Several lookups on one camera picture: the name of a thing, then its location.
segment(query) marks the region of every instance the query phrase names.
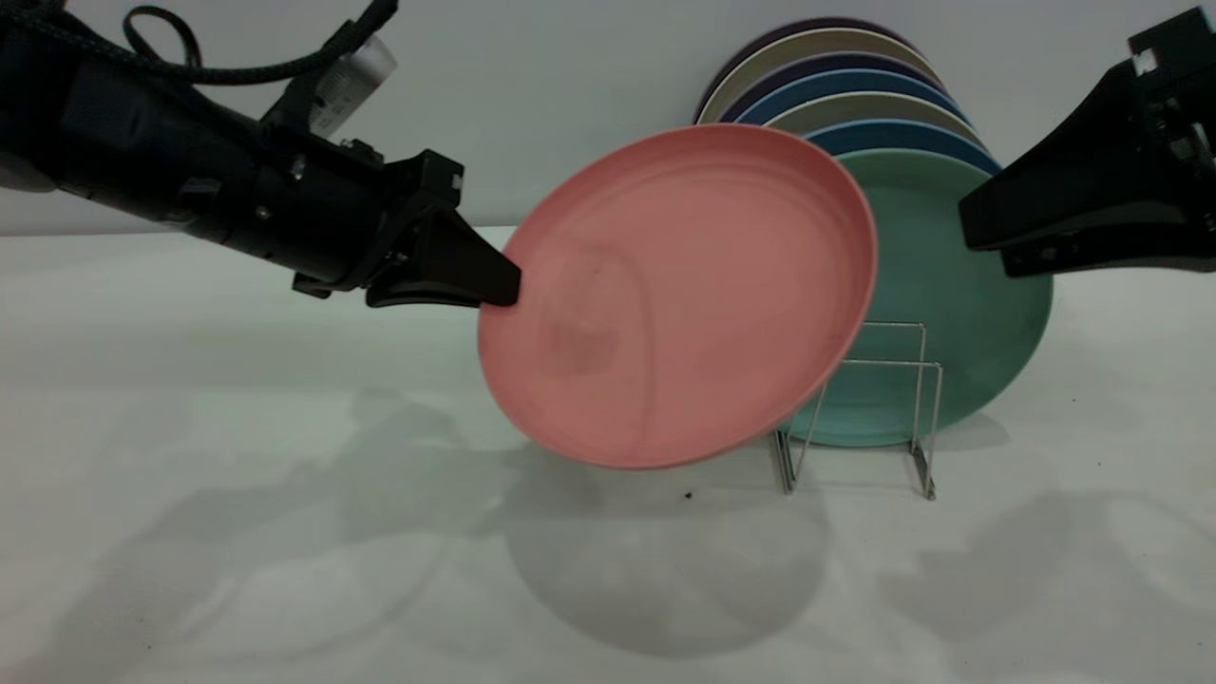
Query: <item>metal wire rack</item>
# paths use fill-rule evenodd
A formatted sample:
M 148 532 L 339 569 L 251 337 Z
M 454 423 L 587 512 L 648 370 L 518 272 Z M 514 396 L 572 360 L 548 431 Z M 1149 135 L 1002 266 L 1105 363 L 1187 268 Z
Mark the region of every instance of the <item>metal wire rack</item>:
M 862 327 L 871 329 L 910 329 L 917 330 L 921 336 L 919 354 L 914 360 L 901 360 L 901 359 L 845 359 L 841 366 L 849 365 L 862 365 L 862 366 L 882 366 L 882 368 L 916 368 L 916 399 L 912 402 L 912 430 L 908 434 L 907 450 L 912 456 L 912 461 L 916 464 L 917 475 L 921 480 L 921 492 L 924 498 L 933 501 L 938 498 L 938 489 L 933 481 L 933 453 L 934 447 L 938 441 L 938 417 L 941 411 L 941 386 L 942 376 L 945 370 L 940 363 L 927 361 L 924 359 L 925 353 L 925 341 L 928 340 L 928 329 L 923 323 L 893 323 L 893 321 L 866 321 Z M 921 434 L 921 403 L 922 403 L 922 389 L 924 386 L 924 371 L 925 369 L 935 371 L 936 385 L 933 391 L 933 417 L 930 422 L 929 433 L 925 436 Z M 818 398 L 815 400 L 815 408 L 811 411 L 811 424 L 806 431 L 806 438 L 803 441 L 801 449 L 798 452 L 798 458 L 794 458 L 794 449 L 790 448 L 789 434 L 783 430 L 776 430 L 770 436 L 771 449 L 777 460 L 777 473 L 781 481 L 781 487 L 786 494 L 793 494 L 798 489 L 799 478 L 803 472 L 803 464 L 806 460 L 807 452 L 811 450 L 811 445 L 815 442 L 815 427 L 820 419 L 820 409 L 823 408 L 823 399 L 828 393 L 828 388 L 832 386 L 829 380 L 823 389 L 820 391 Z

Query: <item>plate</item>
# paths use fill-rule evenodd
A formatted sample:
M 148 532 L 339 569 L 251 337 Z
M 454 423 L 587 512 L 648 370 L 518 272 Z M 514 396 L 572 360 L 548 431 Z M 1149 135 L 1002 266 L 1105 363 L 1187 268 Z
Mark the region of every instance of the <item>plate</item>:
M 979 145 L 952 130 L 901 119 L 869 119 L 828 127 L 807 136 L 835 156 L 865 150 L 905 148 L 953 157 L 996 175 L 1001 164 Z
M 989 174 L 941 155 L 873 150 L 840 157 L 878 220 L 878 286 L 867 320 L 918 321 L 925 358 L 945 369 L 939 427 L 974 414 L 1021 372 L 1038 347 L 1052 304 L 1051 276 L 1009 279 L 1001 256 L 970 252 L 961 239 L 958 200 Z M 866 327 L 856 359 L 916 360 L 919 336 Z M 812 441 L 838 447 L 907 442 L 917 371 L 848 364 L 833 376 Z M 921 433 L 931 427 L 935 374 L 922 386 Z M 787 428 L 805 437 L 812 404 Z
M 850 17 L 817 17 L 814 19 L 804 19 L 800 22 L 789 23 L 783 27 L 770 30 L 769 33 L 753 40 L 751 43 L 748 43 L 742 50 L 736 52 L 734 56 L 732 56 L 726 62 L 726 65 L 724 65 L 722 68 L 719 69 L 716 74 L 714 74 L 714 79 L 709 82 L 709 86 L 705 88 L 705 92 L 702 94 L 700 96 L 700 102 L 697 103 L 697 111 L 700 112 L 702 110 L 705 108 L 705 102 L 709 100 L 709 96 L 714 94 L 714 90 L 717 89 L 719 84 L 721 84 L 722 80 L 726 79 L 727 74 L 734 71 L 734 68 L 738 67 L 741 63 L 743 63 L 744 60 L 756 54 L 765 46 L 772 43 L 777 43 L 783 38 L 788 38 L 798 33 L 805 33 L 807 30 L 816 30 L 821 28 L 856 28 L 861 30 L 868 30 L 871 33 L 878 33 L 890 39 L 899 40 L 900 43 L 916 50 L 916 46 L 912 45 L 912 43 L 910 43 L 902 35 L 895 33 L 894 30 L 886 27 L 878 26 L 876 23 L 871 23 L 863 19 L 855 19 Z
M 833 125 L 871 119 L 927 123 L 956 133 L 984 148 L 980 136 L 963 119 L 933 102 L 895 92 L 829 95 L 799 105 L 764 125 L 794 135 L 811 135 Z
M 899 40 L 856 28 L 822 28 L 782 38 L 743 60 L 710 94 L 697 123 L 720 120 L 731 102 L 772 72 L 832 52 L 871 52 L 899 60 L 941 84 L 929 61 Z
M 868 52 L 833 52 L 831 55 L 800 60 L 770 73 L 731 102 L 726 112 L 719 117 L 719 120 L 737 120 L 753 105 L 792 83 L 840 69 L 873 69 L 899 74 L 922 83 L 947 97 L 950 96 L 945 88 L 929 78 L 924 72 L 910 67 L 899 60 L 882 55 L 871 55 Z
M 841 69 L 800 78 L 765 95 L 742 114 L 728 120 L 762 125 L 806 102 L 857 91 L 894 92 L 917 97 L 936 105 L 968 125 L 970 124 L 958 105 L 940 90 L 914 78 L 879 69 Z
M 851 346 L 877 270 L 852 176 L 798 136 L 741 124 L 595 162 L 505 253 L 523 281 L 514 307 L 482 308 L 490 392 L 541 445 L 620 469 L 692 462 L 779 425 Z

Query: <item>green plate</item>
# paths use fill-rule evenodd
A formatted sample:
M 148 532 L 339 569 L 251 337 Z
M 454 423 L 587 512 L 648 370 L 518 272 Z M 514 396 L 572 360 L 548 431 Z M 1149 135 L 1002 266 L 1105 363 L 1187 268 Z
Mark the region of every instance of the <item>green plate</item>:
M 878 220 L 878 286 L 869 321 L 924 323 L 925 359 L 945 369 L 939 428 L 958 422 L 1013 382 L 1038 347 L 1052 307 L 1052 277 L 1012 280 L 995 252 L 963 245 L 958 201 L 989 174 L 917 150 L 867 150 L 839 161 L 854 174 Z M 916 329 L 866 326 L 850 359 L 916 360 Z M 922 385 L 921 432 L 931 427 L 935 371 Z M 840 366 L 823 396 L 811 439 L 880 447 L 912 433 L 917 369 Z M 815 402 L 784 428 L 806 437 Z

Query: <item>pink plate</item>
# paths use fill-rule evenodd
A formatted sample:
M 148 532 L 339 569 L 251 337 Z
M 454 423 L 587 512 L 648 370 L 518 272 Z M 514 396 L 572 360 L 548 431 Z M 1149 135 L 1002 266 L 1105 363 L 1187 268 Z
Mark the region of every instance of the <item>pink plate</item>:
M 796 411 L 844 358 L 878 269 L 852 176 L 794 135 L 682 128 L 595 162 L 516 230 L 519 303 L 482 308 L 482 369 L 525 434 L 668 467 Z

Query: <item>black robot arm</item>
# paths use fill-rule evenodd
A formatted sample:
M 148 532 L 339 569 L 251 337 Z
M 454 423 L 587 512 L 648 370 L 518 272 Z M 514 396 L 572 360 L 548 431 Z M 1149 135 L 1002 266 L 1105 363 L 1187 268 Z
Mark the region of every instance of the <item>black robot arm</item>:
M 287 267 L 297 291 L 321 298 L 360 287 L 371 307 L 511 305 L 519 269 L 456 212 L 463 167 L 429 150 L 385 163 L 316 133 L 334 111 L 322 96 L 359 75 L 344 60 L 395 10 L 373 0 L 294 62 L 206 69 L 184 24 L 195 57 L 174 65 L 142 39 L 141 54 L 106 41 L 61 0 L 0 0 L 0 186 L 64 190 L 174 226 Z M 260 120 L 192 85 L 285 78 Z
M 1195 9 L 1128 40 L 1073 114 L 959 203 L 1010 276 L 1216 271 L 1216 35 Z

